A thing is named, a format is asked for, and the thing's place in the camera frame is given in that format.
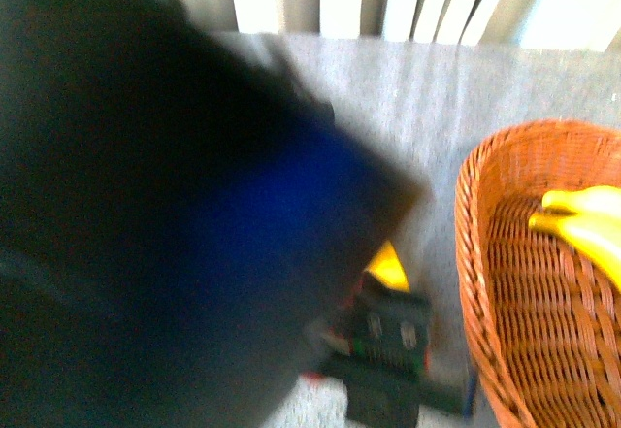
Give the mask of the black gripper body with circuitry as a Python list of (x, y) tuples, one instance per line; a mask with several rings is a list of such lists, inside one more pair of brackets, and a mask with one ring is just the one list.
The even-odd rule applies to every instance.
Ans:
[(346, 389), (346, 417), (368, 427), (415, 427), (427, 406), (466, 414), (466, 390), (430, 374), (428, 299), (362, 274), (353, 294), (312, 329), (321, 349), (316, 372)]

